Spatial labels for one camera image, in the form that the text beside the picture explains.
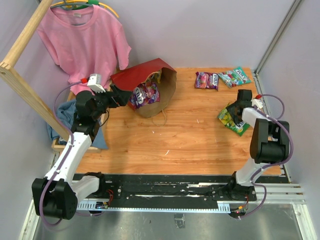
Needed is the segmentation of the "green candy packet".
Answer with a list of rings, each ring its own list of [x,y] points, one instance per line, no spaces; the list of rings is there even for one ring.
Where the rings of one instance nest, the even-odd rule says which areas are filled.
[[[242,136],[249,128],[250,125],[244,121],[240,123],[235,123],[230,115],[230,113],[227,111],[227,107],[230,105],[228,103],[218,114],[217,118],[222,122],[222,124],[227,127],[228,129],[235,132],[238,136]]]

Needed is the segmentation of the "red paper bag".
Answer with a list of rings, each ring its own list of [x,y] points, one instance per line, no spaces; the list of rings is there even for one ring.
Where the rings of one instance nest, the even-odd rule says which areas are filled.
[[[128,105],[143,118],[153,118],[169,105],[175,91],[177,72],[160,58],[153,59],[110,77],[120,90],[131,92]]]

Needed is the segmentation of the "teal candy packet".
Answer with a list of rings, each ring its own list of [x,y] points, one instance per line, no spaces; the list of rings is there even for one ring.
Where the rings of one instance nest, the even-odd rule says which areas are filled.
[[[218,73],[218,76],[222,79],[228,88],[249,84],[252,81],[246,75],[242,67],[236,67],[232,70],[226,70]]]

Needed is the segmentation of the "purple candy packet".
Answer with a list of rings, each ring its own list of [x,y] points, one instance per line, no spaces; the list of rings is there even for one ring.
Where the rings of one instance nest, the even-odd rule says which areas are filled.
[[[219,75],[214,72],[196,72],[194,87],[196,89],[218,90]]]
[[[160,101],[160,93],[155,82],[139,84],[132,92],[129,99],[134,109],[139,109]]]

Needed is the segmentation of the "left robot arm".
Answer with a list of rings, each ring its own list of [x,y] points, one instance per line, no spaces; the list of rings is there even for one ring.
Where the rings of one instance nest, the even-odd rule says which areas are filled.
[[[36,214],[42,219],[70,220],[79,202],[89,195],[101,198],[107,193],[105,176],[101,172],[88,172],[76,183],[72,181],[99,132],[101,116],[109,109],[126,106],[131,95],[131,91],[121,90],[114,84],[110,90],[85,90],[76,95],[76,112],[72,127],[68,129],[66,146],[45,177],[36,178],[31,186]]]

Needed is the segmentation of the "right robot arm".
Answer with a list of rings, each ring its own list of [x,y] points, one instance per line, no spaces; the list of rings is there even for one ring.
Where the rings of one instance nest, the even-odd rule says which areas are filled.
[[[253,98],[248,89],[238,90],[236,101],[226,107],[236,126],[244,123],[253,127],[249,158],[232,174],[226,187],[227,196],[232,200],[249,195],[264,170],[284,164],[293,153],[289,123],[263,113],[262,107],[260,99]]]

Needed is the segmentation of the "pink t-shirt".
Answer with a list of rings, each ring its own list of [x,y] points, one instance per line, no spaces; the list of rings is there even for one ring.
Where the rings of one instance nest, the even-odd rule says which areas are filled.
[[[49,8],[37,28],[54,63],[69,75],[70,90],[89,90],[80,79],[101,75],[108,88],[116,68],[129,65],[129,46],[122,24],[108,10],[93,5],[83,9]]]

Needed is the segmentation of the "yellow green hanger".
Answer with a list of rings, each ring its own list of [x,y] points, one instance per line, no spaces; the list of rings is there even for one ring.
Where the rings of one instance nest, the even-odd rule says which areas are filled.
[[[88,7],[98,6],[111,12],[116,18],[119,18],[118,13],[109,5],[100,2],[99,0],[62,0],[50,6],[51,9],[61,8],[66,11],[81,10]]]

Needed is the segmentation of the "wooden clothes rack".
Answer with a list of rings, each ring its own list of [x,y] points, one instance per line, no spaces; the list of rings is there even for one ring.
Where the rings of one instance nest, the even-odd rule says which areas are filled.
[[[38,7],[36,0],[0,2],[0,58],[4,59]],[[54,63],[35,32],[17,63],[17,73],[49,108],[69,76]],[[2,153],[52,153],[46,122],[5,81],[0,82],[0,150]]]

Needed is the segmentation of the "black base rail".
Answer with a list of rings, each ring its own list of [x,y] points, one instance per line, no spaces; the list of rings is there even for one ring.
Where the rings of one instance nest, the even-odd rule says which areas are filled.
[[[129,175],[88,172],[70,181],[37,178],[37,213],[71,219],[79,210],[205,212],[243,215],[249,203],[304,204],[303,191],[286,177],[262,176],[242,186],[234,175]]]

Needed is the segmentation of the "aluminium frame post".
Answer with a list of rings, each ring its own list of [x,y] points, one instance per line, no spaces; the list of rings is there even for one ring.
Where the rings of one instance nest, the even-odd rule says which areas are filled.
[[[287,13],[285,14],[282,22],[280,23],[279,27],[277,28],[271,42],[269,43],[267,49],[265,50],[262,58],[260,59],[257,67],[254,69],[253,73],[256,77],[259,76],[263,67],[267,63],[269,57],[271,56],[272,52],[276,48],[277,44],[281,40],[282,36],[284,35],[286,29],[288,28],[289,24],[293,20],[295,14],[298,12],[299,8],[303,4],[304,0],[294,0],[290,5]]]

